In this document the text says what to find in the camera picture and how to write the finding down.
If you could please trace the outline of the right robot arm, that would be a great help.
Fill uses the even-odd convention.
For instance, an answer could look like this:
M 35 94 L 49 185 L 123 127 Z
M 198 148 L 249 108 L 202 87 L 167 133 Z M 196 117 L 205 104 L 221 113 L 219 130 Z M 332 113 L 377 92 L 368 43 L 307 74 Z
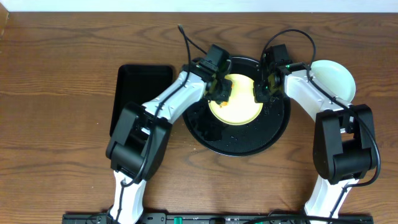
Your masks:
M 255 89 L 266 99 L 285 96 L 296 101 L 315 122 L 313 163 L 318 178 L 305 214 L 338 218 L 351 189 L 372 184 L 380 173 L 381 157 L 375 140 L 373 113 L 367 105 L 352 105 L 341 97 L 354 90 L 354 80 L 336 62 L 262 62 Z

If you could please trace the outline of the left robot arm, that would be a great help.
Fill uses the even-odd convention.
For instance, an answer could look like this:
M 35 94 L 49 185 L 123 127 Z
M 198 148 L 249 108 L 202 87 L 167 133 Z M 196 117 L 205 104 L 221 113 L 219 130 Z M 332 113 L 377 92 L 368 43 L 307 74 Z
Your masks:
M 147 181 L 164 158 L 174 122 L 194 103 L 227 100 L 231 62 L 191 62 L 176 80 L 168 65 L 122 65 L 118 70 L 106 157 L 116 181 L 108 223 L 137 223 Z

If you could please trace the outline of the green yellow sponge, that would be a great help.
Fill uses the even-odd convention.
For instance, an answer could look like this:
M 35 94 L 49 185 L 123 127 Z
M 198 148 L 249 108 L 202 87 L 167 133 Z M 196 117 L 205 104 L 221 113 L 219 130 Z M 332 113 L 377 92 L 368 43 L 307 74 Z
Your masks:
M 219 105 L 227 105 L 229 97 L 231 96 L 231 91 L 233 88 L 233 82 L 228 79 L 223 79 L 218 85 L 218 92 L 216 94 L 216 102 Z

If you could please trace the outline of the yellow plate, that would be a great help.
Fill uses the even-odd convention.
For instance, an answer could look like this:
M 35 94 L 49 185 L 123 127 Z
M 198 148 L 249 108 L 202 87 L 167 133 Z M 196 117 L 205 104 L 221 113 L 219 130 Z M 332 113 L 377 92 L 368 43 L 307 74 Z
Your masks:
M 233 82 L 228 104 L 223 106 L 211 101 L 208 104 L 211 112 L 226 124 L 239 126 L 250 123 L 263 107 L 263 103 L 254 100 L 254 80 L 241 74 L 229 74 L 225 79 Z

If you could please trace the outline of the mint plate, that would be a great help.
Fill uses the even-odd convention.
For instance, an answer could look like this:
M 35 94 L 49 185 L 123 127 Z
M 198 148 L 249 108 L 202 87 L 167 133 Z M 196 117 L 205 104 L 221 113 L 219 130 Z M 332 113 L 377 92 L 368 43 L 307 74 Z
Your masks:
M 352 102 L 356 84 L 352 74 L 341 64 L 331 60 L 317 60 L 312 63 L 312 72 L 335 95 Z

